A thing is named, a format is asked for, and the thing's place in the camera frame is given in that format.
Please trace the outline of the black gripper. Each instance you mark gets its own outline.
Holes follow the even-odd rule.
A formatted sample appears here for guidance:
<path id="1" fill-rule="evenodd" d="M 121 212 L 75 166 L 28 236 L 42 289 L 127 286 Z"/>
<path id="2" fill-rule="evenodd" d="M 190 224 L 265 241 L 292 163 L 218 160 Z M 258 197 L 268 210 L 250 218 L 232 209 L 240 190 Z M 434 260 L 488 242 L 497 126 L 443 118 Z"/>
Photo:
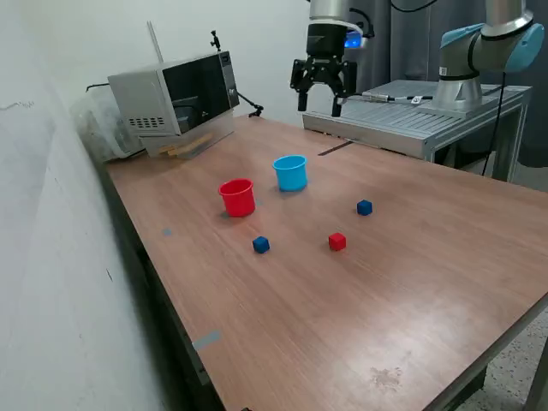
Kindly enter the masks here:
<path id="1" fill-rule="evenodd" d="M 336 24 L 310 24 L 307 29 L 307 60 L 295 59 L 290 87 L 298 94 L 297 110 L 307 109 L 308 91 L 314 84 L 330 82 L 334 99 L 331 115 L 339 117 L 343 101 L 356 93 L 356 62 L 344 61 L 347 28 Z"/>

